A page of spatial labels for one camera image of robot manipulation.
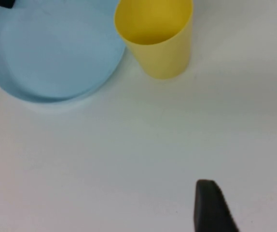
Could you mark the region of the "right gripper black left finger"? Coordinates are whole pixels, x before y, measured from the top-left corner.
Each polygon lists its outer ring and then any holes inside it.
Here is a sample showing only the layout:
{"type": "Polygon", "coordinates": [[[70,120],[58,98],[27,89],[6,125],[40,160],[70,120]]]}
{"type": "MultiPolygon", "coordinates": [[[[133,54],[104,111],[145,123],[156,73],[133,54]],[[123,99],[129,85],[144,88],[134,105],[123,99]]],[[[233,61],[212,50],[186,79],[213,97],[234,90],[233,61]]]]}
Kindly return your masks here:
{"type": "Polygon", "coordinates": [[[225,197],[213,180],[196,182],[194,201],[195,232],[239,232],[225,197]]]}

